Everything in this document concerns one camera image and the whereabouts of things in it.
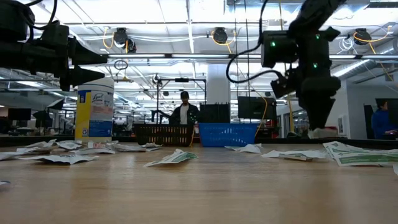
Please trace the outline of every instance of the person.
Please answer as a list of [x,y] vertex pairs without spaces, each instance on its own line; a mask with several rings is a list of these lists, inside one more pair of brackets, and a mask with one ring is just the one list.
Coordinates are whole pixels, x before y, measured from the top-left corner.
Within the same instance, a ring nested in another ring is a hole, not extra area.
[[187,91],[181,92],[182,104],[177,107],[171,115],[171,120],[175,124],[191,124],[194,125],[197,120],[198,108],[189,101],[189,94]]
[[385,139],[387,134],[397,134],[398,127],[391,124],[387,100],[379,100],[377,111],[372,115],[372,129],[376,139]]

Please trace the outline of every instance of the blue plastic basket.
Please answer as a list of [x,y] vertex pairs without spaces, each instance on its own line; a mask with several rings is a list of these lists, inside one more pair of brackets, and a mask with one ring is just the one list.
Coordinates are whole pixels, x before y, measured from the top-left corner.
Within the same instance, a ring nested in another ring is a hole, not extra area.
[[203,147],[245,146],[254,144],[259,124],[200,123],[199,134]]

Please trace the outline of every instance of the black jacket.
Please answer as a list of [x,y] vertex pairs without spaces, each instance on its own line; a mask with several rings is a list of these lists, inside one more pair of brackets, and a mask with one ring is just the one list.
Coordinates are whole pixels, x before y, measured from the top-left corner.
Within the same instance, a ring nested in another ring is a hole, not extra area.
[[[196,106],[193,106],[192,104],[188,103],[189,108],[187,111],[187,121],[188,124],[194,125],[195,121],[197,120],[197,115],[199,113],[199,110]],[[169,119],[170,124],[180,124],[181,122],[181,117],[180,117],[180,111],[181,111],[181,106],[176,108],[173,111],[173,114],[171,115],[171,118]]]

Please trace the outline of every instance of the wire basket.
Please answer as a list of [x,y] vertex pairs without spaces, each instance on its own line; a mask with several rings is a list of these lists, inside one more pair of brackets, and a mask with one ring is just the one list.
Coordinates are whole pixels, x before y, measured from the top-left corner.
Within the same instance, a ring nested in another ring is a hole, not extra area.
[[154,142],[164,146],[189,146],[193,126],[168,124],[135,124],[137,142],[140,145]]
[[259,124],[199,124],[203,147],[245,146],[254,143]]

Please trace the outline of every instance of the desk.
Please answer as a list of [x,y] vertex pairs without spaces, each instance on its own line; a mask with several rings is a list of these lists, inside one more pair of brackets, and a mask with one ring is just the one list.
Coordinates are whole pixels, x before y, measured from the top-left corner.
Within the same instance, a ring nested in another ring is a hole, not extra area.
[[[265,145],[268,152],[321,145]],[[264,159],[223,148],[181,148],[199,159],[148,167],[171,154],[103,155],[72,166],[0,162],[1,223],[396,223],[391,167]]]

